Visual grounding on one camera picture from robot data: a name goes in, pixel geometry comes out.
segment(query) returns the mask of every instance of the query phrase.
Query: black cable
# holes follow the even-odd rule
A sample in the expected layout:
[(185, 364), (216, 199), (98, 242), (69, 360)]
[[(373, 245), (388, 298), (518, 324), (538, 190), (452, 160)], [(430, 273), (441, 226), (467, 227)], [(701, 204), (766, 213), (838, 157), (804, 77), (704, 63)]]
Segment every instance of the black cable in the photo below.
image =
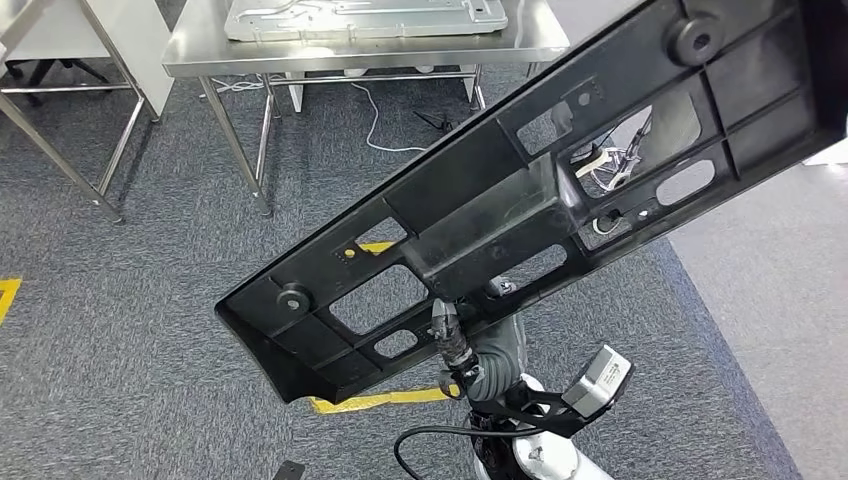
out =
[(624, 120), (622, 120), (622, 121), (620, 121), (620, 122), (616, 123), (616, 124), (615, 124), (615, 126), (614, 126), (614, 127), (612, 127), (612, 128), (610, 129), (610, 131), (609, 131), (609, 132), (607, 132), (607, 136), (606, 136), (606, 137), (604, 137), (604, 139), (603, 139), (603, 140), (601, 140), (601, 143), (599, 143), (599, 144), (598, 144), (598, 146), (599, 146), (599, 147), (601, 147), (601, 148), (603, 148), (603, 147), (604, 147), (604, 143), (606, 143), (606, 142), (607, 142), (607, 140), (609, 140), (609, 137), (611, 137), (611, 136), (612, 136), (612, 134), (613, 134), (613, 133), (615, 133), (615, 131), (616, 131), (616, 130), (618, 130), (618, 127), (620, 127), (620, 126), (621, 126), (621, 124), (623, 124), (623, 123), (624, 123)]
[(465, 437), (487, 437), (487, 438), (518, 438), (537, 435), (544, 432), (543, 428), (526, 428), (524, 430), (516, 430), (513, 432), (489, 432), (485, 430), (475, 430), (473, 428), (447, 427), (441, 425), (426, 425), (423, 427), (410, 428), (401, 433), (395, 440), (395, 459), (398, 465), (415, 480), (424, 480), (424, 477), (415, 473), (415, 470), (406, 463), (400, 455), (400, 444), (407, 438), (421, 433), (448, 433), (451, 435), (462, 435)]
[[(624, 123), (624, 120), (616, 123), (615, 126), (613, 126), (610, 129), (609, 132), (607, 132), (607, 135), (604, 137), (604, 139), (601, 140), (599, 143), (597, 143), (597, 148), (598, 149), (604, 148), (604, 143), (606, 143), (606, 141), (609, 140), (609, 137), (611, 137), (612, 134), (615, 133), (615, 131), (618, 130), (618, 127), (620, 127), (623, 123)], [(580, 161), (586, 160), (587, 158), (591, 157), (592, 154), (594, 154), (595, 151), (596, 151), (595, 145), (596, 145), (595, 142), (592, 142), (592, 149), (589, 150), (589, 152), (582, 154), (579, 158), (578, 158), (577, 155), (572, 155), (571, 156), (571, 162), (573, 163), (575, 160), (580, 162)]]

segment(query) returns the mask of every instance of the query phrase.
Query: white cable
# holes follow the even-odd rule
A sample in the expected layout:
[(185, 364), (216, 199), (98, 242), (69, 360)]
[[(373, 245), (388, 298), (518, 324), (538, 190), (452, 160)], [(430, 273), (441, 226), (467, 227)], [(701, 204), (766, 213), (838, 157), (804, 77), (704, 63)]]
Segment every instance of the white cable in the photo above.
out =
[(371, 136), (374, 135), (374, 129), (377, 128), (377, 120), (380, 119), (380, 110), (377, 108), (377, 104), (374, 103), (374, 99), (371, 97), (371, 90), (368, 90), (367, 88), (365, 88), (361, 85), (357, 85), (355, 83), (351, 83), (351, 85), (355, 88), (360, 89), (360, 90), (364, 90), (365, 93), (368, 95), (368, 101), (371, 102), (371, 106), (374, 107), (374, 121), (371, 122), (371, 130), (368, 131), (368, 136), (365, 137), (365, 143), (367, 143), (369, 147), (376, 148), (377, 150), (382, 150), (384, 152), (395, 152), (395, 153), (398, 153), (398, 152), (413, 152), (413, 151), (414, 152), (423, 152), (424, 150), (426, 150), (426, 148), (421, 148), (421, 147), (388, 148), (388, 147), (381, 147), (379, 145), (375, 145), (374, 143), (372, 143), (371, 142)]
[[(260, 88), (265, 88), (265, 85), (262, 84), (262, 77), (259, 74), (256, 74), (256, 78), (258, 80), (256, 82), (241, 81), (241, 82), (236, 82), (236, 83), (233, 83), (233, 84), (224, 82), (222, 80), (218, 80), (217, 78), (212, 78), (211, 80), (213, 82), (217, 83), (218, 85), (220, 85), (220, 87), (216, 88), (218, 93), (223, 93), (223, 92), (228, 92), (228, 91), (230, 91), (230, 92), (243, 92), (245, 90), (259, 90)], [(269, 82), (279, 82), (281, 80), (285, 80), (281, 75), (270, 75), (270, 76), (268, 76)], [(205, 94), (200, 95), (200, 98), (206, 98), (206, 95)]]
[(609, 230), (601, 230), (601, 227), (598, 226), (598, 219), (597, 218), (592, 220), (592, 230), (594, 230), (595, 233), (597, 233), (598, 235), (607, 236), (610, 233), (612, 233), (616, 228), (618, 228), (619, 225), (621, 225), (621, 217), (619, 217), (615, 221), (615, 223), (612, 224), (612, 227), (610, 227)]
[(601, 154), (598, 155), (598, 158), (596, 158), (595, 160), (592, 160), (591, 162), (587, 163), (586, 165), (583, 165), (583, 167), (580, 168), (580, 170), (577, 170), (577, 172), (574, 175), (577, 178), (585, 177), (587, 174), (595, 171), (595, 169), (597, 169), (601, 165), (606, 164), (609, 161), (610, 161), (609, 153), (607, 153), (606, 150), (602, 149)]

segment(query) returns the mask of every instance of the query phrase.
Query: gray carpet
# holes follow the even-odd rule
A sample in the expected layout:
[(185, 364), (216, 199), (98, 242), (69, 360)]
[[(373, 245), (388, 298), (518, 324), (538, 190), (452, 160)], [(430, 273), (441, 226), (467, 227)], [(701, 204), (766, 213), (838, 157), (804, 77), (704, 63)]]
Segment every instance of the gray carpet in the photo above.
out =
[[(487, 69), (484, 92), (494, 100), (523, 71)], [(302, 114), (283, 102), (267, 171), (275, 214), (262, 218), (199, 90), (178, 82), (162, 123), (134, 135), (110, 193), (123, 226), (0, 118), (0, 277), (24, 279), (0, 327), (0, 478), (263, 479), (285, 459), (309, 479), (403, 478), (394, 436), (459, 424), (461, 404), (331, 416), (286, 406), (212, 306), (410, 155), (364, 144), (363, 92), (311, 86)], [(469, 114), (458, 81), (372, 90), (384, 145), (438, 138), (412, 110)], [(252, 157), (262, 97), (224, 98)], [(128, 95), (84, 94), (26, 111), (94, 178), (131, 107)], [(620, 404), (577, 438), (616, 478), (798, 477), (665, 241), (522, 315), (530, 371), (551, 388), (601, 342), (637, 365)], [(436, 371), (431, 361), (376, 390), (432, 386)], [(405, 451), (428, 478), (470, 477), (462, 439), (416, 438)]]

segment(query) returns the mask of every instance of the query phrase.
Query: power cord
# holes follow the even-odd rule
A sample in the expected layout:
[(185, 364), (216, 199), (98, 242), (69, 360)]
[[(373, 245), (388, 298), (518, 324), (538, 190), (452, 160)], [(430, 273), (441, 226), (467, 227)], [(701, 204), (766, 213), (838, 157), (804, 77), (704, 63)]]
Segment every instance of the power cord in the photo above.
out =
[[(216, 88), (218, 93), (223, 92), (243, 92), (245, 90), (259, 90), (260, 88), (265, 88), (265, 85), (262, 84), (262, 78), (257, 73), (255, 82), (249, 81), (239, 81), (236, 83), (227, 83), (222, 80), (218, 80), (217, 78), (210, 79), (212, 82), (217, 83), (220, 87)], [(285, 80), (282, 75), (270, 75), (268, 76), (269, 82), (279, 82)], [(199, 95), (200, 98), (206, 98), (206, 94)]]
[(464, 437), (486, 437), (486, 438), (518, 438), (518, 437), (529, 437), (531, 435), (537, 435), (545, 430), (543, 428), (527, 428), (524, 430), (516, 430), (514, 432), (489, 432), (484, 430), (475, 430), (473, 428), (460, 428), (460, 427), (447, 427), (440, 425), (427, 425), (424, 427), (415, 427), (410, 428), (409, 430), (401, 433), (397, 440), (395, 440), (395, 459), (398, 462), (398, 465), (409, 474), (410, 477), (415, 480), (424, 480), (424, 477), (419, 475), (409, 466), (408, 463), (401, 457), (400, 454), (400, 445), (404, 440), (413, 436), (419, 435), (421, 433), (447, 433), (450, 435), (462, 435)]
[(374, 135), (374, 129), (377, 128), (377, 120), (380, 119), (380, 109), (377, 108), (377, 104), (374, 103), (374, 98), (371, 97), (371, 90), (363, 87), (362, 85), (357, 85), (355, 83), (351, 83), (354, 88), (358, 88), (359, 90), (365, 91), (368, 95), (368, 101), (371, 102), (371, 106), (374, 108), (374, 121), (371, 122), (371, 130), (368, 131), (368, 136), (365, 137), (365, 143), (368, 144), (369, 147), (375, 148), (377, 150), (382, 150), (384, 152), (423, 152), (426, 148), (421, 147), (406, 147), (406, 148), (389, 148), (389, 147), (381, 147), (379, 145), (375, 145), (371, 142), (371, 136)]
[[(217, 78), (211, 79), (216, 84), (220, 85), (216, 90), (218, 93), (223, 92), (243, 92), (245, 90), (259, 90), (260, 88), (265, 88), (265, 85), (262, 83), (262, 77), (259, 74), (256, 74), (256, 82), (250, 81), (239, 81), (236, 83), (227, 83), (222, 80), (218, 80)], [(281, 75), (270, 75), (268, 77), (269, 82), (278, 82), (285, 80)], [(389, 147), (381, 147), (380, 145), (376, 145), (371, 141), (371, 137), (374, 135), (374, 130), (377, 128), (377, 120), (380, 119), (380, 110), (377, 108), (377, 104), (374, 103), (374, 98), (371, 97), (371, 91), (367, 88), (357, 85), (355, 83), (351, 83), (355, 88), (360, 90), (364, 90), (368, 95), (368, 101), (371, 102), (371, 106), (374, 108), (374, 121), (371, 122), (371, 130), (368, 131), (368, 136), (365, 138), (365, 143), (368, 144), (369, 147), (375, 148), (377, 150), (381, 150), (383, 152), (423, 152), (426, 148), (421, 147), (406, 147), (406, 148), (389, 148)], [(206, 98), (206, 95), (200, 95), (200, 98)]]

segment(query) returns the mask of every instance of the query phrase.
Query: floor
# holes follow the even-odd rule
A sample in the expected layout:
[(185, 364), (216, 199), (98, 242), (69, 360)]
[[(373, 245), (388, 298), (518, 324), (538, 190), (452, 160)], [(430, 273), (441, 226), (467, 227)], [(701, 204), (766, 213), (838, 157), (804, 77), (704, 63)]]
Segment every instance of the floor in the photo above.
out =
[[(573, 40), (611, 15), (578, 3), (554, 3)], [(173, 22), (179, 2), (163, 7)], [(524, 71), (487, 68), (484, 93), (494, 100)], [(412, 110), (457, 120), (470, 113), (460, 82), (372, 90), (383, 144), (438, 138)], [(305, 400), (284, 405), (211, 308), (410, 157), (364, 145), (363, 92), (310, 87), (304, 112), (286, 105), (275, 128), (267, 172), (275, 215), (261, 218), (199, 93), (196, 82), (178, 82), (161, 125), (133, 137), (110, 194), (128, 219), (120, 227), (0, 119), (0, 277), (24, 279), (0, 327), (0, 477), (271, 478), (289, 459), (307, 465), (308, 478), (401, 478), (393, 437), (413, 425), (459, 423), (461, 404), (331, 416)], [(261, 95), (224, 98), (245, 144), (255, 145)], [(94, 175), (123, 118), (103, 112), (131, 106), (116, 94), (58, 96), (26, 111)], [(80, 127), (71, 134), (68, 124)], [(689, 237), (693, 248), (697, 235), (705, 234)], [(761, 394), (758, 377), (731, 353), (738, 339), (697, 269), (690, 280), (686, 256), (681, 263), (668, 241), (655, 242), (526, 311), (531, 373), (561, 385), (604, 341), (634, 361), (625, 399), (577, 438), (616, 478), (799, 478), (784, 446), (796, 448), (792, 432), (769, 410), (777, 434), (766, 415), (774, 404), (754, 394), (746, 375)], [(707, 290), (703, 299), (696, 286)], [(437, 368), (427, 362), (379, 389), (430, 386)], [(469, 456), (456, 454), (468, 451), (461, 440), (416, 439), (407, 448), (429, 478), (469, 478)], [(792, 454), (798, 461), (804, 451)]]
[(848, 476), (848, 169), (795, 167), (669, 235), (808, 479)]

